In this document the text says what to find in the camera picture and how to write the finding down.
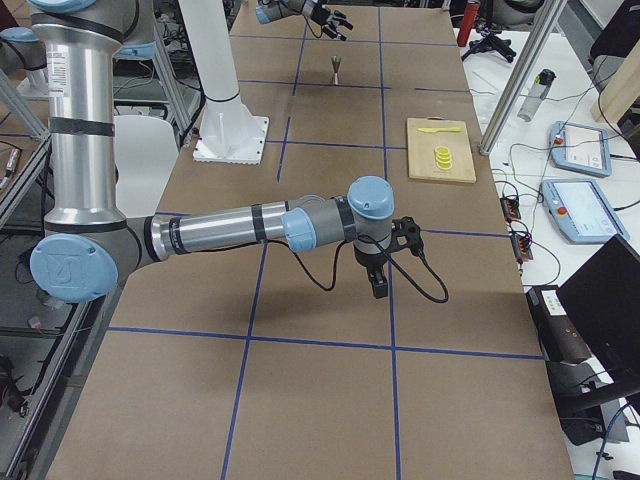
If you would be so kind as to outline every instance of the black stand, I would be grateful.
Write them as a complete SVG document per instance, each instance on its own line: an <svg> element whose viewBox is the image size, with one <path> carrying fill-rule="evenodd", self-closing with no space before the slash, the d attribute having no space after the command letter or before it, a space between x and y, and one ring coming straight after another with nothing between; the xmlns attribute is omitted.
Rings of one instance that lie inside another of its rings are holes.
<svg viewBox="0 0 640 480"><path fill-rule="evenodd" d="M480 30L482 40L475 40L469 43L469 50L462 56L462 61L464 62L474 53L496 51L502 55L507 62L513 62L513 59L516 58L516 52L509 46L511 45L511 40L503 40L491 31L491 25L493 24L493 0L487 0L485 13L484 27Z"/></svg>

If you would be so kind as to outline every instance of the electronic device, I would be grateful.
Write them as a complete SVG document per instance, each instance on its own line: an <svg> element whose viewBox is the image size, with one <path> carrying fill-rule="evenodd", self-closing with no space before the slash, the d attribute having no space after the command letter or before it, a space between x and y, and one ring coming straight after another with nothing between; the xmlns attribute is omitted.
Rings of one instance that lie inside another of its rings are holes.
<svg viewBox="0 0 640 480"><path fill-rule="evenodd" d="M556 122L549 133L549 145L558 168L600 178L611 175L607 131L602 128Z"/></svg>
<svg viewBox="0 0 640 480"><path fill-rule="evenodd" d="M574 438L569 436L574 443L601 436L600 430L620 406L618 399L626 398L640 410L638 292L640 255L620 235L611 238L557 291L577 332L613 379L608 385L588 381L595 375L589 368L578 371L578 367L586 367L584 364L569 369L561 364L548 365L560 418L589 419L580 421L582 431L575 429L574 422ZM611 439L624 439L623 417L616 428L618 432L612 430Z"/></svg>
<svg viewBox="0 0 640 480"><path fill-rule="evenodd" d="M562 307L557 290L557 285L533 287L527 292L527 303L549 360L577 365L591 352Z"/></svg>
<svg viewBox="0 0 640 480"><path fill-rule="evenodd" d="M629 233L595 180L543 180L540 191L551 218L572 243L605 243Z"/></svg>

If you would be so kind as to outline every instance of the red cylinder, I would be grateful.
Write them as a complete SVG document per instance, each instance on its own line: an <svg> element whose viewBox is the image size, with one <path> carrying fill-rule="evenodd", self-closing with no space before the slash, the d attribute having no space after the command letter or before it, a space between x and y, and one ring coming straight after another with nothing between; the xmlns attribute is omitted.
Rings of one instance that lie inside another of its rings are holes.
<svg viewBox="0 0 640 480"><path fill-rule="evenodd" d="M476 16L480 9L480 2L469 1L467 7L464 9L464 17L460 24L460 31L458 32L458 46L464 47L469 41L469 34L473 25L476 23Z"/></svg>

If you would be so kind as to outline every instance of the computer monitor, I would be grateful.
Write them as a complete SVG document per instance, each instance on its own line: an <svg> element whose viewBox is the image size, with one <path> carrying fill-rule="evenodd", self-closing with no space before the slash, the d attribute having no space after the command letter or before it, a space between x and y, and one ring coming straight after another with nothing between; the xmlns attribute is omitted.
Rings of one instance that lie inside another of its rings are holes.
<svg viewBox="0 0 640 480"><path fill-rule="evenodd" d="M589 392L556 395L561 416L625 398L640 410L640 255L612 237L557 291L576 330L614 380Z"/></svg>

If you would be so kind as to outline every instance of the wooden cutting board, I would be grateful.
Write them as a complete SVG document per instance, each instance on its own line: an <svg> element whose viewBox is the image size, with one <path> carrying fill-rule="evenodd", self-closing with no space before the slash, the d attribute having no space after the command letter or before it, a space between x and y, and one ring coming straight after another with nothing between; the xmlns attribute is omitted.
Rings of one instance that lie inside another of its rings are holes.
<svg viewBox="0 0 640 480"><path fill-rule="evenodd" d="M460 127L460 132L423 133L418 129ZM469 145L469 135L464 122L454 120L407 119L409 146L409 178L434 182L475 183L476 172ZM442 170L436 164L435 149L447 147L452 154L450 170Z"/></svg>

